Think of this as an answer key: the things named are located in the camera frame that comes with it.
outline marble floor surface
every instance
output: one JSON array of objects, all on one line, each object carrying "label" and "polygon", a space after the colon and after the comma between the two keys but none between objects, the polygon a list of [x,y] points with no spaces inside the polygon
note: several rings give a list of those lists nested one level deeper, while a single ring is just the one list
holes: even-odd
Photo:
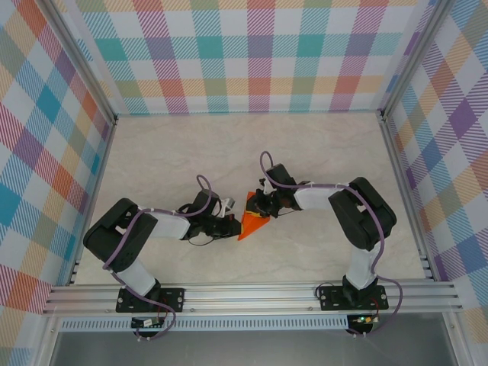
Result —
[{"label": "marble floor surface", "polygon": [[[248,191],[262,178],[267,149],[297,181],[367,178],[398,217],[377,272],[423,278],[418,251],[387,150],[373,113],[226,114],[122,117],[92,223],[128,197],[144,207],[177,209],[192,202],[206,175],[222,198],[236,200],[240,219]],[[272,220],[243,241],[196,247],[150,239],[140,258],[161,282],[324,281],[342,278],[351,245],[332,211],[310,210]],[[113,283],[102,263],[83,251],[77,284]]]}]

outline white floor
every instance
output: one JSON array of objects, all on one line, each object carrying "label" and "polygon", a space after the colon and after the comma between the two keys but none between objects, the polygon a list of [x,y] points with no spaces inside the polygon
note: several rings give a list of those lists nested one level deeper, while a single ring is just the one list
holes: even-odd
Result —
[{"label": "white floor", "polygon": [[[240,219],[247,192],[258,188],[262,178],[258,158],[263,149],[297,181],[370,180],[398,217],[378,273],[423,278],[372,113],[121,118],[92,222],[122,197],[144,207],[177,209],[193,201],[199,173],[222,198],[236,200]],[[241,242],[222,239],[198,248],[175,239],[151,239],[140,258],[162,283],[324,281],[342,278],[350,249],[334,213],[311,210],[272,220]],[[101,265],[85,250],[76,283],[113,283]]]}]

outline checkered backdrop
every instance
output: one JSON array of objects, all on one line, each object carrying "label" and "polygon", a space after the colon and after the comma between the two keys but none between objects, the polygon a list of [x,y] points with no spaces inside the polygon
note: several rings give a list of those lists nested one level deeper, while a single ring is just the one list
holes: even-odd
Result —
[{"label": "checkered backdrop", "polygon": [[108,122],[34,0],[0,0],[0,365],[27,364],[61,284]]},{"label": "checkered backdrop", "polygon": [[488,0],[457,0],[390,126],[441,278],[488,360]]},{"label": "checkered backdrop", "polygon": [[56,3],[114,109],[174,114],[376,110],[429,0]]}]

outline purple cable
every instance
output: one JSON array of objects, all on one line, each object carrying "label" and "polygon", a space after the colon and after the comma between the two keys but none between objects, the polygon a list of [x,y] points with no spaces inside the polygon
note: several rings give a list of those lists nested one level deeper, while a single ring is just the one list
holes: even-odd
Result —
[{"label": "purple cable", "polygon": [[[102,266],[102,268],[103,269],[109,269],[110,264],[114,261],[114,259],[117,257],[117,255],[119,254],[119,252],[124,247],[124,244],[127,241],[127,237],[129,236],[130,231],[134,228],[134,225],[135,225],[136,221],[144,213],[156,212],[158,214],[167,214],[167,215],[180,216],[180,217],[192,217],[192,216],[196,216],[196,215],[201,214],[202,212],[204,212],[207,209],[208,205],[210,204],[210,200],[212,198],[212,185],[210,184],[210,182],[208,181],[208,179],[206,179],[203,175],[200,175],[199,174],[199,175],[197,175],[197,182],[200,185],[201,189],[205,189],[205,187],[201,183],[201,180],[205,181],[205,183],[207,184],[209,194],[208,194],[207,202],[205,203],[205,205],[200,210],[195,211],[195,212],[191,212],[191,213],[179,213],[179,212],[174,212],[174,211],[169,211],[169,210],[163,210],[163,209],[160,209],[160,208],[144,208],[144,209],[140,210],[138,213],[136,213],[136,215],[130,221],[130,224],[127,227],[126,232],[124,233],[124,235],[122,236],[122,239],[119,242],[119,245],[114,250],[114,252],[110,256],[110,258],[104,263],[104,265]],[[136,291],[134,291],[132,288],[130,288],[129,286],[127,286],[127,284],[124,281],[122,281],[122,279],[119,278],[115,273],[111,272],[111,274],[112,274],[112,276],[120,284],[122,284],[123,286],[125,286],[126,289],[127,289],[127,291],[129,291],[133,296],[137,297],[138,299],[140,299],[142,301],[146,301],[147,303],[151,303],[152,305],[156,305],[158,307],[161,307],[163,309],[166,309],[167,311],[169,311],[173,315],[173,319],[172,319],[171,323],[169,324],[169,326],[166,329],[164,329],[161,332],[159,332],[158,334],[156,334],[155,336],[151,337],[150,339],[157,339],[157,338],[165,335],[175,325],[175,322],[176,322],[176,312],[175,312],[175,310],[172,307],[169,307],[168,305],[166,305],[164,303],[160,303],[158,301],[150,300],[150,299],[145,298],[144,296],[139,295]],[[139,337],[139,339],[145,339],[147,341],[150,340],[150,339],[147,339],[147,338],[143,338],[139,334],[139,329],[136,329],[136,335]]]},{"label": "purple cable", "polygon": [[331,185],[331,184],[319,184],[319,185],[316,185],[316,184],[308,184],[308,185],[283,185],[282,183],[278,183],[273,178],[271,178],[269,176],[269,174],[266,172],[265,165],[262,162],[262,158],[263,158],[264,155],[267,155],[268,156],[269,161],[271,163],[271,167],[274,165],[273,158],[272,158],[271,154],[268,151],[263,151],[261,153],[261,155],[259,156],[259,164],[261,166],[261,170],[265,174],[265,177],[273,185],[276,185],[277,187],[281,187],[281,188],[293,188],[293,189],[295,189],[295,188],[311,188],[311,187],[315,187],[315,188],[341,188],[341,189],[345,189],[346,191],[349,191],[349,192],[353,193],[353,195],[356,196],[359,199],[359,201],[364,205],[364,208],[366,208],[366,210],[368,211],[368,213],[371,215],[371,218],[373,219],[374,224],[376,225],[376,228],[377,228],[377,230],[378,230],[378,232],[380,234],[380,251],[378,252],[378,255],[376,256],[376,258],[374,259],[373,264],[371,265],[371,273],[373,275],[375,275],[377,278],[379,278],[380,280],[382,280],[382,281],[386,281],[386,282],[390,282],[392,284],[395,284],[398,287],[398,291],[400,292],[400,295],[399,295],[399,298],[398,298],[398,304],[396,305],[395,310],[391,314],[390,318],[380,328],[377,328],[377,329],[373,330],[372,332],[377,332],[378,330],[384,328],[395,317],[395,315],[398,314],[398,311],[400,310],[400,307],[402,306],[402,302],[403,302],[403,289],[402,289],[402,286],[400,285],[400,283],[398,281],[392,280],[391,278],[382,277],[382,276],[380,276],[380,275],[378,275],[378,274],[376,274],[374,272],[374,270],[376,269],[376,265],[378,264],[378,261],[380,260],[381,256],[383,255],[384,245],[385,245],[385,239],[384,239],[384,233],[383,233],[383,229],[381,228],[380,221],[377,218],[377,216],[374,213],[374,211],[371,208],[371,206],[369,205],[369,203],[359,194],[359,192],[357,192],[355,189],[352,189],[351,187],[349,187],[347,185]]}]

